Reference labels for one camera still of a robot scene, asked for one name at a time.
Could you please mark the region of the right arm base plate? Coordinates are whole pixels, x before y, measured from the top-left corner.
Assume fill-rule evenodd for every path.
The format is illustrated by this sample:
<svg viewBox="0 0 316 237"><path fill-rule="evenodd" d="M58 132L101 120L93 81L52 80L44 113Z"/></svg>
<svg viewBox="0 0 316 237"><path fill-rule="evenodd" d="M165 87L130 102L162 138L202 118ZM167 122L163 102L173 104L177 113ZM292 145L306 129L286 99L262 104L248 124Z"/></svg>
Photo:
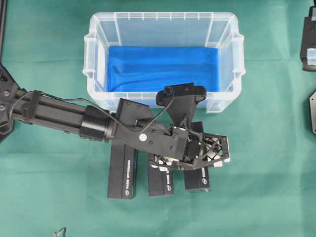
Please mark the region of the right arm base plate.
<svg viewBox="0 0 316 237"><path fill-rule="evenodd" d="M316 135L316 91L309 97L311 131Z"/></svg>

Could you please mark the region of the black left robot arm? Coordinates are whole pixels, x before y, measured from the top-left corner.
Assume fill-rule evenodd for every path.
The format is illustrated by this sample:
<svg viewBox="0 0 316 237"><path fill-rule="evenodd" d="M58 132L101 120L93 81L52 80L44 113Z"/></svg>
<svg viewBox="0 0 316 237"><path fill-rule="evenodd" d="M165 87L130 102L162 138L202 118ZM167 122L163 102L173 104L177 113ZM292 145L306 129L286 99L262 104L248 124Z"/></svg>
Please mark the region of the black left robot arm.
<svg viewBox="0 0 316 237"><path fill-rule="evenodd" d="M120 99L111 113L87 101L63 99L42 91L21 89L5 67L0 69L0 137L13 131L15 121L36 124L92 141L115 140L150 155L149 164L161 171L220 167L230 162L228 138L197 131L192 119L206 89L193 83L166 86L156 95L172 120L157 123L148 105Z"/></svg>

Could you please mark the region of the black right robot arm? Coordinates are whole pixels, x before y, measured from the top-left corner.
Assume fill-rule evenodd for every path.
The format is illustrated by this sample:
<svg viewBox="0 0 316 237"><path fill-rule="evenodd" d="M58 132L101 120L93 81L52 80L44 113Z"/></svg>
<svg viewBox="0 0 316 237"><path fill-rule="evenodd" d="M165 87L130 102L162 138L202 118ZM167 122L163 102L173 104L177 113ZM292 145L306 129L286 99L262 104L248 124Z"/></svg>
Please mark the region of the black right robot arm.
<svg viewBox="0 0 316 237"><path fill-rule="evenodd" d="M232 162L280 170L316 159L316 5L311 0L236 1L244 35L242 92L216 119Z"/></svg>

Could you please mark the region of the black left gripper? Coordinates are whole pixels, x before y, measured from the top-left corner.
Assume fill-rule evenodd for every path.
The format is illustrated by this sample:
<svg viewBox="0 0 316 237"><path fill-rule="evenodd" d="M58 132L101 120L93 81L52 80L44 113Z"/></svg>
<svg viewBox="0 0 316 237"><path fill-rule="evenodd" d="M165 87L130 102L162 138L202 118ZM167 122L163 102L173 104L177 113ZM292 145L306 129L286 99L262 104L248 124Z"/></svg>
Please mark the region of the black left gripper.
<svg viewBox="0 0 316 237"><path fill-rule="evenodd" d="M166 131L155 125L137 132L119 125L116 139L139 151L153 154L154 162L149 162L149 166L160 171L222 167L231 161L226 136L175 126Z"/></svg>

